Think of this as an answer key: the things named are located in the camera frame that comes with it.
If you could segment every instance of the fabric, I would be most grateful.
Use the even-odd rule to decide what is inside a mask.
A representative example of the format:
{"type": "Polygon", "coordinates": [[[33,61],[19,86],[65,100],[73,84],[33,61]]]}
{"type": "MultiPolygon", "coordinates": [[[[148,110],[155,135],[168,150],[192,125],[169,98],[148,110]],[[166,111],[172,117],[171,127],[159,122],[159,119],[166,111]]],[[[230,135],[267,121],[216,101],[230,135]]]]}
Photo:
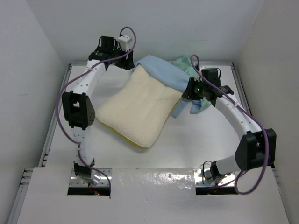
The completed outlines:
{"type": "MultiPolygon", "coordinates": [[[[183,73],[179,70],[182,76],[178,76],[177,87],[182,85],[183,73]]],[[[131,142],[148,148],[158,138],[181,95],[138,65],[124,87],[98,108],[96,117],[131,142]]]]}
{"type": "MultiPolygon", "coordinates": [[[[137,61],[136,65],[142,65],[151,76],[166,86],[183,93],[187,88],[190,76],[197,77],[197,73],[194,71],[191,61],[190,59],[187,59],[187,56],[179,58],[171,63],[149,55],[137,61]]],[[[190,100],[188,99],[183,99],[179,102],[176,108],[172,111],[171,116],[176,118],[185,109],[188,103],[190,103],[190,100]]],[[[206,99],[193,101],[190,113],[199,113],[208,108],[209,105],[210,103],[206,99]]]]}

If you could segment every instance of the towel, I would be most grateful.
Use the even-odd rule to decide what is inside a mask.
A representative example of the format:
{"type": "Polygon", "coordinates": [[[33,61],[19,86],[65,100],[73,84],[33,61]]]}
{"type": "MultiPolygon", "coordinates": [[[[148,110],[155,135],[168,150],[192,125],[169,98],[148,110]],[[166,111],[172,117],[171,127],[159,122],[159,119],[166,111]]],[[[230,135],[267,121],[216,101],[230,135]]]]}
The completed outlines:
{"type": "MultiPolygon", "coordinates": [[[[186,90],[190,76],[186,74],[184,71],[182,71],[180,68],[177,68],[176,66],[170,64],[169,62],[161,58],[154,57],[151,55],[148,55],[136,62],[136,66],[139,64],[151,76],[159,80],[164,85],[169,86],[180,92],[184,92],[186,90]]],[[[178,105],[172,111],[171,116],[176,118],[186,108],[188,103],[190,103],[190,100],[182,99],[180,103],[178,103],[178,105]]],[[[206,109],[208,106],[209,104],[207,104],[206,99],[198,101],[193,100],[190,113],[199,113],[202,110],[206,109]]]]}

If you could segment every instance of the white work surface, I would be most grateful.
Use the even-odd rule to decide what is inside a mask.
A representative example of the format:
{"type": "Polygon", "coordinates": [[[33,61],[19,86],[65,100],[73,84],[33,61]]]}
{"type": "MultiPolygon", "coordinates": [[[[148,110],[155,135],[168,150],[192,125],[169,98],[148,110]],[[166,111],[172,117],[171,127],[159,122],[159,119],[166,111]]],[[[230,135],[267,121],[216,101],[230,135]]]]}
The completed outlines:
{"type": "MultiPolygon", "coordinates": [[[[221,84],[229,85],[238,98],[231,67],[217,67],[222,71],[221,84]]],[[[70,79],[84,68],[73,66],[70,79]]],[[[109,68],[91,97],[94,108],[116,94],[128,77],[125,70],[109,68]]],[[[92,151],[97,167],[113,168],[111,200],[107,196],[67,195],[76,148],[56,126],[46,167],[34,169],[18,223],[287,224],[271,168],[267,168],[259,188],[248,196],[195,195],[192,168],[206,160],[231,156],[239,140],[215,108],[191,115],[190,106],[176,119],[167,119],[159,138],[148,149],[135,148],[95,120],[92,151]]],[[[63,124],[70,133],[67,123],[63,124]]],[[[240,189],[250,188],[259,172],[248,172],[240,181],[240,189]]]]}

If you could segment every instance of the yellow cloth edge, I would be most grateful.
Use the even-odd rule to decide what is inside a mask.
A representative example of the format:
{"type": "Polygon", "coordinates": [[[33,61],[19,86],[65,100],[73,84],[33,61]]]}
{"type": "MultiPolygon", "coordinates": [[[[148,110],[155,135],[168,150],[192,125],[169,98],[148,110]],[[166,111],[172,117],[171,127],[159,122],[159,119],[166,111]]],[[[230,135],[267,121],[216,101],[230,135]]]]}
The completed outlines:
{"type": "MultiPolygon", "coordinates": [[[[170,111],[170,113],[168,114],[164,124],[166,123],[167,119],[169,118],[169,116],[171,115],[172,111],[174,110],[174,108],[179,104],[179,102],[182,100],[183,98],[180,98],[176,103],[175,105],[173,106],[172,110],[170,111]]],[[[150,145],[149,147],[142,147],[140,145],[138,145],[137,143],[133,142],[132,140],[128,139],[126,136],[122,135],[121,133],[119,133],[118,131],[116,131],[114,128],[110,127],[109,125],[105,124],[104,122],[100,121],[98,118],[97,120],[104,126],[104,127],[107,127],[109,128],[110,130],[112,130],[113,132],[115,132],[116,134],[118,134],[119,136],[121,136],[124,140],[126,140],[127,142],[129,142],[131,145],[137,147],[137,148],[140,148],[140,149],[147,149],[149,147],[151,147],[152,145],[150,145]]]]}

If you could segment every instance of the white wall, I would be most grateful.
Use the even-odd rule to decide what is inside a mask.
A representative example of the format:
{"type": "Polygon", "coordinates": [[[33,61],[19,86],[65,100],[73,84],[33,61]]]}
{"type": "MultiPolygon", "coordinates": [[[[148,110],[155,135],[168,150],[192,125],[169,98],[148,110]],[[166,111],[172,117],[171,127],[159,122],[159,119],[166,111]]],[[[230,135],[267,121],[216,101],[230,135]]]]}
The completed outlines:
{"type": "Polygon", "coordinates": [[[298,0],[266,0],[237,64],[252,113],[277,132],[275,166],[291,223],[299,223],[298,22],[298,0]]]}
{"type": "Polygon", "coordinates": [[[38,164],[65,67],[25,0],[0,0],[0,223],[38,164]]]}
{"type": "Polygon", "coordinates": [[[86,60],[101,35],[131,26],[135,59],[237,58],[264,0],[27,0],[64,62],[86,60]]]}

